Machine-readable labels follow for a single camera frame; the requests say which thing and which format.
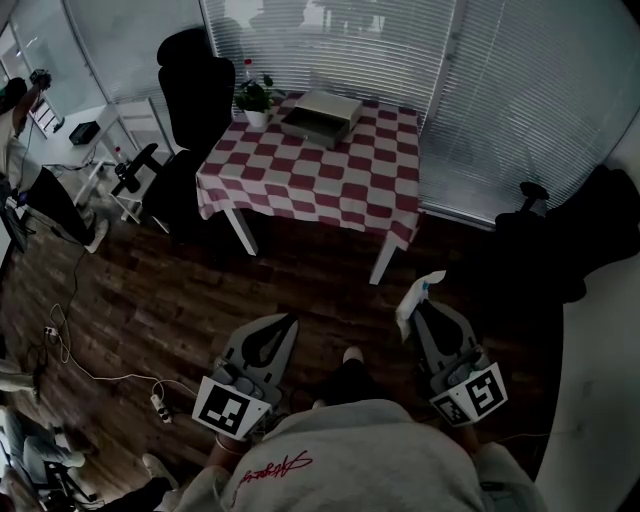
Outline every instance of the white cloth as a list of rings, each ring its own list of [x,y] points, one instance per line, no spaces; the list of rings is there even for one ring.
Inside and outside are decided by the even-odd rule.
[[[414,309],[418,307],[418,304],[429,298],[429,285],[439,283],[444,279],[446,274],[446,270],[438,270],[437,272],[431,272],[431,274],[418,279],[411,285],[404,299],[402,299],[402,302],[396,308],[396,323],[400,328],[400,335],[402,336],[403,342],[409,337],[409,334],[411,334],[409,317],[411,317]]]
[[[29,155],[15,135],[11,109],[0,116],[0,174],[9,179],[12,189],[25,192],[40,175],[42,165]]]
[[[233,475],[205,468],[176,512],[542,512],[533,482],[494,443],[472,460],[398,404],[366,400],[286,418]]]

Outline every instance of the white desk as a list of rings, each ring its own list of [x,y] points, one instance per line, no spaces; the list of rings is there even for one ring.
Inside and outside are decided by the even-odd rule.
[[[44,143],[42,165],[66,165],[68,167],[81,167],[85,165],[93,150],[102,142],[107,150],[117,159],[115,146],[108,135],[111,128],[118,121],[118,111],[114,105],[103,105],[82,112],[76,112],[67,116],[64,125]],[[88,144],[74,146],[69,140],[69,135],[81,123],[95,121],[100,126],[100,131]]]

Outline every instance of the black object on desk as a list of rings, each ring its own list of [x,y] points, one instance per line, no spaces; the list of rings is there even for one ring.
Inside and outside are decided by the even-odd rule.
[[[82,123],[69,135],[69,140],[74,146],[81,146],[91,142],[96,134],[100,131],[100,126],[95,121],[90,123]]]
[[[132,194],[140,190],[140,182],[138,181],[138,178],[135,177],[135,173],[139,168],[140,165],[135,166],[135,168],[133,165],[129,165],[129,167],[127,167],[126,164],[116,165],[116,176]]]

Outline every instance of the desk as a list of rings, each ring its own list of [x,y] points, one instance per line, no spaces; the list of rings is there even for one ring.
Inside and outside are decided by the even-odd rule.
[[[51,135],[44,143],[42,164],[43,165],[65,165],[67,167],[82,167],[91,157],[98,143],[102,142],[114,161],[118,161],[115,145],[107,133],[119,119],[118,111],[115,105],[103,105],[94,107],[82,112],[76,112],[67,116],[64,125],[56,133]],[[79,124],[96,121],[100,126],[100,131],[89,141],[88,144],[74,146],[69,140],[69,135],[75,130]],[[73,204],[78,204],[91,186],[93,179],[96,177],[104,161],[96,164],[93,171],[89,175],[87,181],[73,200]]]
[[[329,150],[282,132],[299,97],[274,107],[266,128],[252,128],[244,114],[229,126],[196,174],[200,214],[224,211],[254,256],[241,208],[381,235],[369,280],[378,284],[395,249],[406,250],[417,231],[418,115],[365,102],[358,124]]]

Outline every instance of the checkered tablecloth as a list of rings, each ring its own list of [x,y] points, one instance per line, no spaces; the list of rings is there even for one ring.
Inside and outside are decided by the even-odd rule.
[[[238,116],[197,174],[203,218],[248,208],[389,236],[406,249],[418,222],[418,116],[365,102],[335,150],[285,135],[299,94],[274,107],[266,128]]]

